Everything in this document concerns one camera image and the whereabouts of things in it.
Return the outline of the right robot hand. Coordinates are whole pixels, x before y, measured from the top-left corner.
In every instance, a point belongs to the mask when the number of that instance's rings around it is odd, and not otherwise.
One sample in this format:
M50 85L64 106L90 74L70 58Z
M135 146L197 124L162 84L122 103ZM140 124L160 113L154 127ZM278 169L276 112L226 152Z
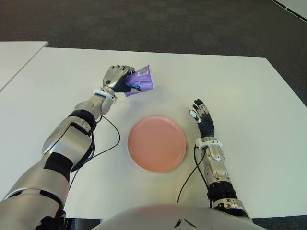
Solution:
M190 116L196 121L201 138L214 137L214 124L210 112L200 99L194 101L193 109L189 110Z

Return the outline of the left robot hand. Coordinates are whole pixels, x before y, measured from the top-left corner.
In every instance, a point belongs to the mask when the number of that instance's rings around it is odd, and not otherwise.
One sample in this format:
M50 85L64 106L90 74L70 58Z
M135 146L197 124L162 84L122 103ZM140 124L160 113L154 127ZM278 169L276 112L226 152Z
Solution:
M126 78L135 72L134 67L125 65L110 66L103 77L101 89L110 89L117 93L139 92L140 89L126 84Z

